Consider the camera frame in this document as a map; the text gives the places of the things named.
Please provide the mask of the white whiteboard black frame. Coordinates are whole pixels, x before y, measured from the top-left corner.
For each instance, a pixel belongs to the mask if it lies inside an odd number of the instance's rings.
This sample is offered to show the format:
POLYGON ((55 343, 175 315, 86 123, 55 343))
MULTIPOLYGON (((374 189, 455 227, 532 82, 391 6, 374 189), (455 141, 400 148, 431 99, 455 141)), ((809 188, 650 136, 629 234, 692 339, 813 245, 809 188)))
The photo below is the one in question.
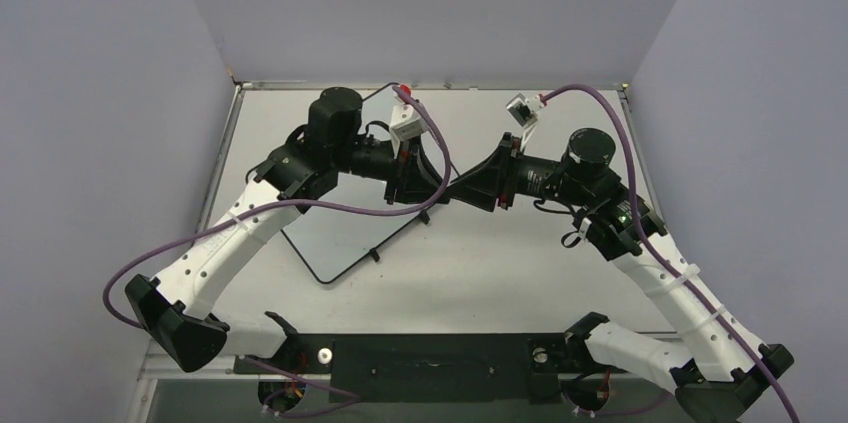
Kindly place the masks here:
MULTIPOLYGON (((392 108, 406 104, 400 92, 411 91, 395 82, 369 93, 341 87, 322 91, 309 106, 306 123, 296 127, 286 142, 253 170, 254 178, 285 184, 285 196, 353 207, 353 212, 347 213, 300 206, 300 217, 281 230, 322 284, 334 282, 363 260, 379 260, 381 246, 410 224, 429 220, 427 200, 388 204, 384 182, 344 171, 344 158, 360 140, 390 141, 398 152, 403 142, 391 139, 388 123, 392 108)), ((441 162, 428 132, 411 140, 422 141, 444 180, 454 167, 441 162)))

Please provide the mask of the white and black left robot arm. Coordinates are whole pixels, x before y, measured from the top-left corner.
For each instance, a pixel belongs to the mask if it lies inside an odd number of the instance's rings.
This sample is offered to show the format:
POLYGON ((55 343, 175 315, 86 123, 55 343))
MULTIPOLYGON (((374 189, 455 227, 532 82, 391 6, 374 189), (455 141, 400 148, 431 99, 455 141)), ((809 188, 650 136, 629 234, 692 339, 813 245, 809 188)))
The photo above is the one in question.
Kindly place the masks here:
POLYGON ((294 130, 255 170, 253 179, 212 227, 180 240, 183 254, 157 274, 136 275, 125 287, 139 326, 185 372, 224 355, 258 356, 272 372, 298 359, 295 328, 266 310, 258 316, 219 314, 215 304, 254 256, 283 228, 312 208, 330 209, 325 195, 346 173, 382 181, 396 217, 443 202, 450 177, 437 174, 421 150, 430 134, 447 143, 424 106, 401 86, 388 124, 389 139, 364 133, 363 98, 331 87, 310 105, 294 130))

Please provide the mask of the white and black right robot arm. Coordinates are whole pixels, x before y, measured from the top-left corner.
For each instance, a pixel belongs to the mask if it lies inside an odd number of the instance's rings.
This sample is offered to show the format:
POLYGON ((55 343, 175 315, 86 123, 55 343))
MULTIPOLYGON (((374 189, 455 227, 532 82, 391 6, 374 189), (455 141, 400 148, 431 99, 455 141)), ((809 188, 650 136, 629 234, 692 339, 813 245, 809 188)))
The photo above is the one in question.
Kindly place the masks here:
POLYGON ((734 422, 792 364, 732 317, 686 261, 656 212, 611 169, 614 139, 575 131, 560 160, 531 157, 505 134, 496 150, 448 187, 448 196, 485 211, 519 196, 567 206, 581 242, 630 278, 676 333, 666 342, 591 312, 564 335, 566 361, 578 370, 615 367, 672 394, 698 422, 734 422))

